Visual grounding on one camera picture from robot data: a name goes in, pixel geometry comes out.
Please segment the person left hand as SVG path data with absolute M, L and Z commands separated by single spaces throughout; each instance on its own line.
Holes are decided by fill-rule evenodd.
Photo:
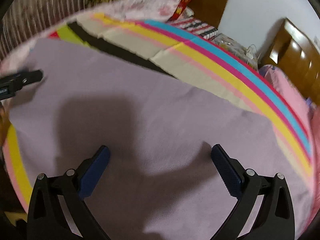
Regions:
M 3 146 L 10 127 L 9 112 L 1 105 L 0 109 L 0 145 Z

